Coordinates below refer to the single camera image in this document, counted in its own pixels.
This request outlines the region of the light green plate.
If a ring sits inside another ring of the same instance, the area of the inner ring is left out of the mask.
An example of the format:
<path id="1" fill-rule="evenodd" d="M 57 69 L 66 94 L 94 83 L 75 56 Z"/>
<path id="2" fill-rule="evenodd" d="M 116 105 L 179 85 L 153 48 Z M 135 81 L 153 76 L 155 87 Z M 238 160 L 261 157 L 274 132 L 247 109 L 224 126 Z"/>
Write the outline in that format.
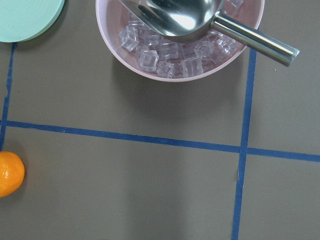
<path id="1" fill-rule="evenodd" d="M 2 0 L 0 41 L 24 42 L 47 31 L 62 12 L 64 0 Z"/>

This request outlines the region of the pink bowl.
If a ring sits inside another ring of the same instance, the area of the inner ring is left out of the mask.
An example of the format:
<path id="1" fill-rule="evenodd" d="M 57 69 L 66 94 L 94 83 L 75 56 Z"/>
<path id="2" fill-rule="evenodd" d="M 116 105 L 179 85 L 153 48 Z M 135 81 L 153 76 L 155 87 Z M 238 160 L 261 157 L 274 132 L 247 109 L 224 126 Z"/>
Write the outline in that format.
<path id="1" fill-rule="evenodd" d="M 192 43 L 167 40 L 118 0 L 97 0 L 95 13 L 100 34 L 113 56 L 131 71 L 152 80 L 198 80 L 223 69 L 246 49 L 216 30 Z"/>

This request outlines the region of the steel ice scoop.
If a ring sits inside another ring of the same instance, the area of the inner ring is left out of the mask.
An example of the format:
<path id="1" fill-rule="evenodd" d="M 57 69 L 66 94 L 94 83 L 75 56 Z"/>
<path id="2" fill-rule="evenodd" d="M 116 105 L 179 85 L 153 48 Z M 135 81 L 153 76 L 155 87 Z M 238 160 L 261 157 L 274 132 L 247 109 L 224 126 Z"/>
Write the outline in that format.
<path id="1" fill-rule="evenodd" d="M 223 0 L 122 0 L 121 4 L 163 37 L 180 43 L 217 30 L 288 67 L 300 50 L 222 12 Z"/>

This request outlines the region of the orange mandarin fruit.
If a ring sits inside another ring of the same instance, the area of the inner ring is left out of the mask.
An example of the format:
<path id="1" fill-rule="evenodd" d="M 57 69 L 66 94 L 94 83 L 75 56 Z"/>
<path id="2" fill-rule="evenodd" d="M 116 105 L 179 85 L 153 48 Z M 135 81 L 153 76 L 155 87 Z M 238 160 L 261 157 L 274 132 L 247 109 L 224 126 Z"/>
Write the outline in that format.
<path id="1" fill-rule="evenodd" d="M 0 197 L 15 192 L 23 183 L 25 166 L 21 158 L 13 152 L 0 152 Z"/>

